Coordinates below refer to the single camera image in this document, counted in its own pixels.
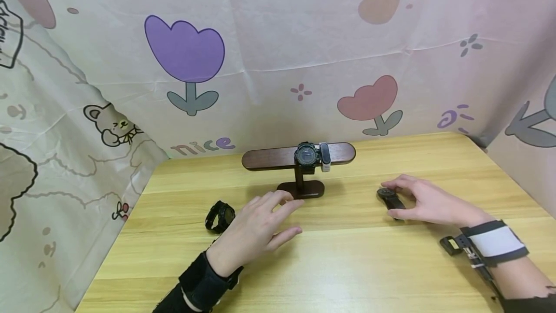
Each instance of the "cartoon bear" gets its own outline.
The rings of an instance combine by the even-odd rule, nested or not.
[[[102,142],[109,147],[117,147],[125,142],[131,144],[136,134],[143,133],[127,117],[117,112],[112,103],[108,103],[106,107],[90,104],[83,112],[86,118],[95,123],[102,134]]]

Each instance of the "smartwatch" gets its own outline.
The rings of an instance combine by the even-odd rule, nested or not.
[[[332,159],[330,159],[330,150],[328,149],[328,144],[325,142],[321,142],[319,144],[319,151],[320,151],[320,162],[322,171],[330,171],[330,164],[332,163]]]
[[[218,217],[218,224],[216,224],[213,228],[212,225],[214,224],[216,217]],[[214,233],[223,233],[226,231],[228,226],[230,226],[232,221],[234,221],[235,217],[236,212],[234,211],[234,208],[219,200],[214,206],[212,206],[212,208],[210,208],[210,211],[205,219],[205,227]]]
[[[312,142],[302,142],[297,145],[293,154],[295,162],[299,164],[301,170],[307,174],[314,174],[315,167],[320,162],[320,155]]]

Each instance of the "velcro strap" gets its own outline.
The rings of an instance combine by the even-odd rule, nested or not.
[[[525,245],[502,221],[491,221],[462,231],[483,256],[487,266],[493,267],[529,255]]]

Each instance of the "wrist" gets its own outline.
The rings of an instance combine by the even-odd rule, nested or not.
[[[475,226],[482,225],[486,222],[494,220],[496,220],[496,218],[494,218],[492,215],[488,214],[486,211],[479,209],[467,215],[455,226],[457,226],[457,228],[474,228]]]
[[[216,243],[208,248],[206,257],[212,270],[223,278],[231,276],[235,270],[240,268],[240,266],[235,266],[231,263],[230,258],[226,256],[225,252],[220,251]]]

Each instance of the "wrist strap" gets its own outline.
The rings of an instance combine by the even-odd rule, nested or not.
[[[230,277],[220,277],[210,266],[206,253],[202,252],[182,273],[180,285],[192,305],[209,312],[228,289],[232,290],[236,286],[242,270],[243,267],[240,267]]]
[[[525,245],[503,221],[489,221],[473,228],[462,228],[461,232],[472,241],[489,267],[529,255]]]

